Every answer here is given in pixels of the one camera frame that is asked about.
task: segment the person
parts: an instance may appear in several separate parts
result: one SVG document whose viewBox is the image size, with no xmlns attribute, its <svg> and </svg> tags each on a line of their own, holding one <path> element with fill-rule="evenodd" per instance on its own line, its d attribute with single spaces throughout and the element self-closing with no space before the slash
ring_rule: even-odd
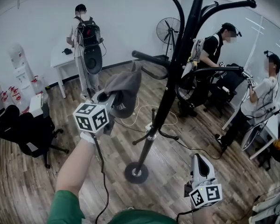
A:
<svg viewBox="0 0 280 224">
<path fill-rule="evenodd" d="M 90 16 L 86 15 L 87 10 L 84 4 L 80 4 L 76 6 L 75 15 L 80 17 L 83 21 L 88 21 Z M 80 83 L 81 83 L 81 98 L 86 100 L 89 97 L 87 88 L 92 87 L 94 93 L 98 92 L 98 74 L 88 74 L 84 59 L 83 59 L 83 52 L 84 48 L 77 43 L 77 27 L 80 21 L 77 18 L 74 18 L 71 24 L 70 33 L 66 38 L 66 42 L 75 48 L 75 62 L 78 69 Z"/>
<path fill-rule="evenodd" d="M 95 152 L 95 144 L 81 135 L 76 148 L 62 166 L 56 182 L 56 193 L 50 208 L 47 224 L 81 224 L 90 223 L 79 205 L 79 191 L 84 183 L 91 159 Z M 193 214 L 194 223 L 213 224 L 211 209 L 206 208 Z M 170 217 L 150 210 L 127 209 L 113 217 L 109 224 L 176 224 Z"/>
<path fill-rule="evenodd" d="M 213 36 L 205 38 L 205 42 L 203 45 L 203 50 L 200 55 L 200 62 L 197 64 L 197 68 L 209 68 L 209 67 L 219 67 L 217 62 L 220 57 L 221 47 L 223 46 L 223 41 L 231 43 L 232 38 L 237 36 L 237 31 L 235 26 L 230 23 L 224 23 L 219 32 L 214 34 Z M 214 75 L 215 72 L 203 72 L 198 73 L 196 75 L 197 86 L 194 89 L 193 94 L 187 101 L 192 103 L 194 107 L 198 107 L 203 105 L 210 91 L 210 80 L 211 76 Z M 181 116 L 190 115 L 195 117 L 197 113 L 187 104 L 178 103 Z"/>
<path fill-rule="evenodd" d="M 280 71 L 280 59 L 276 54 L 271 54 L 265 58 L 265 71 L 269 77 L 265 78 L 259 85 L 252 88 L 249 85 L 249 97 L 243 101 L 237 115 L 225 136 L 215 135 L 217 142 L 222 149 L 226 149 L 235 140 L 238 130 L 248 120 L 254 118 L 254 112 L 273 101 L 277 96 L 279 84 L 277 75 Z"/>
</svg>

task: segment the round base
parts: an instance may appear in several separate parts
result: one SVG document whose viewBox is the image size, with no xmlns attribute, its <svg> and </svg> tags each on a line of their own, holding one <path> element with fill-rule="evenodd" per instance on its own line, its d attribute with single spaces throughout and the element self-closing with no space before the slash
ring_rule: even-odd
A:
<svg viewBox="0 0 280 224">
<path fill-rule="evenodd" d="M 125 169 L 126 180 L 130 183 L 144 183 L 148 178 L 148 169 L 144 164 L 142 165 L 140 172 L 137 175 L 135 174 L 137 166 L 138 162 L 131 162 Z"/>
</svg>

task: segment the green sleeve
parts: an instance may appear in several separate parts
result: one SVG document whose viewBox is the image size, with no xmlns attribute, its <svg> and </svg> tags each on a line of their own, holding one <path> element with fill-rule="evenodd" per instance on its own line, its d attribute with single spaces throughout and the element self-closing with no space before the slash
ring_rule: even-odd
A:
<svg viewBox="0 0 280 224">
<path fill-rule="evenodd" d="M 154 211 L 125 210 L 117 214 L 109 224 L 177 224 L 177 222 Z"/>
<path fill-rule="evenodd" d="M 79 199 L 70 191 L 60 190 L 54 195 L 47 224 L 81 224 L 85 219 Z"/>
</svg>

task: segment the office chair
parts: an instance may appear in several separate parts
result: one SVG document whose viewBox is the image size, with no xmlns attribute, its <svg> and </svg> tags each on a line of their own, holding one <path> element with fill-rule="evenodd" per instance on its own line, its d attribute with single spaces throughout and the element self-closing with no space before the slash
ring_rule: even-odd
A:
<svg viewBox="0 0 280 224">
<path fill-rule="evenodd" d="M 238 67 L 237 64 L 227 65 L 227 67 Z M 233 97 L 237 94 L 235 89 L 244 81 L 245 78 L 239 76 L 235 72 L 227 72 L 223 77 L 217 80 L 216 83 L 210 85 L 211 96 L 208 97 L 209 104 L 204 109 L 208 111 L 210 106 L 214 105 L 222 117 L 222 108 L 224 103 L 231 102 Z"/>
<path fill-rule="evenodd" d="M 48 104 L 43 104 L 43 114 L 33 117 L 31 113 L 20 115 L 17 106 L 10 105 L 7 109 L 0 111 L 0 138 L 17 143 L 20 150 L 34 158 L 43 155 L 46 168 L 50 168 L 47 161 L 49 148 L 53 148 L 66 154 L 68 149 L 52 145 L 52 140 L 63 129 L 55 131 L 55 125 L 49 116 Z"/>
</svg>

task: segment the black cap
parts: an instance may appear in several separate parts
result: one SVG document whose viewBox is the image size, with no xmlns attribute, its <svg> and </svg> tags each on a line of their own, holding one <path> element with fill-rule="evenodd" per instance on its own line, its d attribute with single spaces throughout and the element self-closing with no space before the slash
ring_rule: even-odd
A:
<svg viewBox="0 0 280 224">
<path fill-rule="evenodd" d="M 269 62 L 272 62 L 276 65 L 276 73 L 280 71 L 280 58 L 276 54 L 269 55 Z"/>
<path fill-rule="evenodd" d="M 76 6 L 75 12 L 85 12 L 86 11 L 86 7 L 84 4 L 79 4 L 78 6 Z"/>
<path fill-rule="evenodd" d="M 236 34 L 237 34 L 237 29 L 235 28 L 235 26 L 233 26 L 231 23 L 224 23 L 223 25 L 222 25 L 222 30 L 224 31 L 224 30 L 227 30 L 227 31 L 230 31 L 230 32 L 233 32 L 233 33 L 235 33 L 235 36 L 236 36 Z"/>
</svg>

